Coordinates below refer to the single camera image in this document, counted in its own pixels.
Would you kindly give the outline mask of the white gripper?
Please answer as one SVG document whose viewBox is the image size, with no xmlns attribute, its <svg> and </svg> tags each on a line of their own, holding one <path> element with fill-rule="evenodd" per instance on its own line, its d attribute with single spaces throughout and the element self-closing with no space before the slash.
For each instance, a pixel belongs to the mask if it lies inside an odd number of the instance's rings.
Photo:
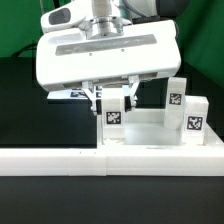
<svg viewBox="0 0 224 224">
<path fill-rule="evenodd" d="M 80 88 L 95 116 L 102 114 L 95 85 L 123 85 L 125 111 L 137 105 L 141 80 L 173 76 L 181 65 L 172 20 L 129 25 L 117 37 L 88 40 L 77 28 L 43 35 L 37 46 L 36 77 L 48 92 Z"/>
</svg>

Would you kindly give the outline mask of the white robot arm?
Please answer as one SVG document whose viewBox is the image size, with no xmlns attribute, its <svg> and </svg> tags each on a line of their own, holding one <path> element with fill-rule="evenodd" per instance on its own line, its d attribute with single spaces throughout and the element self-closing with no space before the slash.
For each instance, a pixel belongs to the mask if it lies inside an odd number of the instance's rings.
<svg viewBox="0 0 224 224">
<path fill-rule="evenodd" d="M 48 92 L 129 84 L 127 111 L 141 81 L 174 76 L 181 56 L 173 19 L 190 0 L 71 0 L 41 17 L 36 77 Z"/>
</svg>

